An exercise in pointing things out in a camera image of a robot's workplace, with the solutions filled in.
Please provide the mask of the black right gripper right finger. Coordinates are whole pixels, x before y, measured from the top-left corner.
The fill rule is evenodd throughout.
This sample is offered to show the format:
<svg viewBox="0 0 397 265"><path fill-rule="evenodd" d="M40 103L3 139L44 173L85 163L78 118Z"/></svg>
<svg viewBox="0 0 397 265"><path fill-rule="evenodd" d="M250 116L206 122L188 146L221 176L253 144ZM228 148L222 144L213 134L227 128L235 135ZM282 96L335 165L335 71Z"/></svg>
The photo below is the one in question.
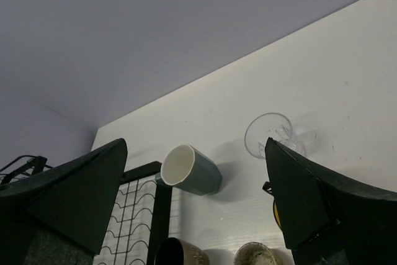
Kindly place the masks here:
<svg viewBox="0 0 397 265"><path fill-rule="evenodd" d="M396 264L396 193L339 174L268 138L265 160L295 264Z"/></svg>

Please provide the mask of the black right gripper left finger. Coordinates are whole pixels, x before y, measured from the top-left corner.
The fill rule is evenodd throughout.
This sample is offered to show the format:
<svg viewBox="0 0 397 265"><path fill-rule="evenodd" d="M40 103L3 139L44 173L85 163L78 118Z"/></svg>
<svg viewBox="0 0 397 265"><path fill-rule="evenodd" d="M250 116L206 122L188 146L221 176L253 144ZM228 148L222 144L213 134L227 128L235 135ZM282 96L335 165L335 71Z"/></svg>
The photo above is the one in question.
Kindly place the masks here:
<svg viewBox="0 0 397 265"><path fill-rule="evenodd" d="M126 162L127 143L119 138L1 185L1 264L92 264Z"/></svg>

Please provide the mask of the grey-blue ceramic mug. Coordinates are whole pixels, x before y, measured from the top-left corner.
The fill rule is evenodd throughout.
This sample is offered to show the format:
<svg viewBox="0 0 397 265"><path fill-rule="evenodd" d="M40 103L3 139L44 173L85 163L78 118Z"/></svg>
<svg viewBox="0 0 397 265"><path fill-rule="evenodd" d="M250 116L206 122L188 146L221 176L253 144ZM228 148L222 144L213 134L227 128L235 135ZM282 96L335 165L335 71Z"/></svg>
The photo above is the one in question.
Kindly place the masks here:
<svg viewBox="0 0 397 265"><path fill-rule="evenodd" d="M218 166L193 146L179 145L165 157L155 181L195 195L216 194L223 176Z"/></svg>

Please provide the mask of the yellow mug black handle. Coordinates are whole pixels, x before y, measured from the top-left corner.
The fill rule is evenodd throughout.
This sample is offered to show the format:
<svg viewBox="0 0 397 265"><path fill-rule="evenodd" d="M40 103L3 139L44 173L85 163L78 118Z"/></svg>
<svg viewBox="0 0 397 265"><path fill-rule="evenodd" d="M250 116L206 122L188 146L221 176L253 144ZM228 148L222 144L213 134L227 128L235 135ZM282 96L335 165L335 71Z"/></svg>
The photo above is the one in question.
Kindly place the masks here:
<svg viewBox="0 0 397 265"><path fill-rule="evenodd" d="M282 227L281 227L279 212L278 212L278 210L277 210L277 206L276 206L275 200L273 200L272 212L273 212L273 215L274 215L275 222L276 222L277 226L278 226L278 227L280 228L280 230L281 230Z"/></svg>

